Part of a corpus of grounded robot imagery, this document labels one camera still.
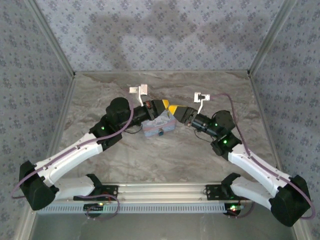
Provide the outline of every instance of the black cable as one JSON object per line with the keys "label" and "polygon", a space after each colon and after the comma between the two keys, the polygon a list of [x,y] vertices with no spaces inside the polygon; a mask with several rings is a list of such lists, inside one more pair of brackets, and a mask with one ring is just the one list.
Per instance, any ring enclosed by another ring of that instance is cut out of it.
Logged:
{"label": "black cable", "polygon": [[129,132],[127,130],[124,130],[124,132],[127,133],[127,134],[137,134],[138,132],[140,132],[142,130],[143,127],[144,127],[144,125],[141,123],[141,127],[140,127],[140,129],[138,131]]}
{"label": "black cable", "polygon": [[208,142],[208,143],[211,143],[211,141],[208,141],[208,140],[205,140],[205,139],[199,137],[199,136],[196,134],[196,131],[197,131],[197,129],[194,130],[194,135],[195,135],[198,139],[201,139],[201,140],[203,140],[203,141],[206,141],[206,142]]}

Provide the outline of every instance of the marble floor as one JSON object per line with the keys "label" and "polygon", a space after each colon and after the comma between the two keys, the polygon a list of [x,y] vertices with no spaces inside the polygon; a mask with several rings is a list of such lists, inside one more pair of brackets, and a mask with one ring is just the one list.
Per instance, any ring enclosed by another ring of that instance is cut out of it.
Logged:
{"label": "marble floor", "polygon": [[[148,84],[145,100],[168,99],[171,104],[199,108],[194,92],[229,93],[234,101],[238,124],[246,141],[258,156],[275,166],[262,119],[245,74],[221,71],[77,73],[72,102],[67,114],[60,150],[81,138],[105,114],[111,100],[125,96],[129,87]],[[202,114],[231,111],[226,97],[205,102]],[[196,138],[193,128],[177,123],[172,132],[146,138],[143,132],[123,138],[107,151],[94,156],[65,177],[94,173],[102,182],[210,182],[221,181],[242,169],[213,152],[210,143]]]}

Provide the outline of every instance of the enclosure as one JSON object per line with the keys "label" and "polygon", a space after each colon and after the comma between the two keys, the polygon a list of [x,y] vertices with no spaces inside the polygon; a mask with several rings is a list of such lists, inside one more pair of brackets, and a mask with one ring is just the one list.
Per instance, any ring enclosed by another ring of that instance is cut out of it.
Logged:
{"label": "enclosure", "polygon": [[[22,163],[63,150],[114,98],[148,84],[144,101],[195,109],[195,92],[230,94],[250,149],[302,176],[318,210],[318,1],[3,0],[0,8],[0,239],[104,239],[95,228],[113,239],[320,239],[318,212],[292,228],[261,206],[241,219],[140,213],[101,223],[84,214],[33,212],[25,199],[10,197]],[[228,98],[205,101],[201,113],[211,117],[219,110],[231,111]],[[215,155],[205,134],[199,139],[181,123],[163,136],[143,132],[123,133],[119,143],[64,177],[94,173],[105,183],[155,184],[169,192],[220,182],[230,173],[252,179]],[[51,227],[55,231],[45,230]]]}

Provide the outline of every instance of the patterned wallpaper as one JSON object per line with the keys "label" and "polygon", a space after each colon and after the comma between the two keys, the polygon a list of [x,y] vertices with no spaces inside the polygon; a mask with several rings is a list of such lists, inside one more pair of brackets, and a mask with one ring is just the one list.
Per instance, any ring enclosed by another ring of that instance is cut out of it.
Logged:
{"label": "patterned wallpaper", "polygon": [[[283,168],[320,209],[320,3],[301,0],[254,76]],[[320,211],[312,221],[320,239]]]}
{"label": "patterned wallpaper", "polygon": [[0,1],[0,240],[12,239],[25,200],[11,200],[20,164],[43,159],[69,75],[21,0]]}
{"label": "patterned wallpaper", "polygon": [[283,0],[37,0],[74,71],[246,70]]}

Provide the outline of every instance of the wall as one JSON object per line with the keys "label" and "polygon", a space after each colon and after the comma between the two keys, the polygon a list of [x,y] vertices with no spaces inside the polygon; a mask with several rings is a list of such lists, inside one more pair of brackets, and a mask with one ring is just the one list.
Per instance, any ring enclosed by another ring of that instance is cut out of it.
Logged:
{"label": "wall", "polygon": [[283,0],[37,0],[75,71],[247,70]]}
{"label": "wall", "polygon": [[26,204],[10,198],[20,164],[45,158],[70,77],[23,1],[0,9],[0,239],[9,240]]}
{"label": "wall", "polygon": [[[308,183],[320,209],[320,3],[292,10],[253,79],[283,168]],[[320,239],[320,212],[312,221]]]}

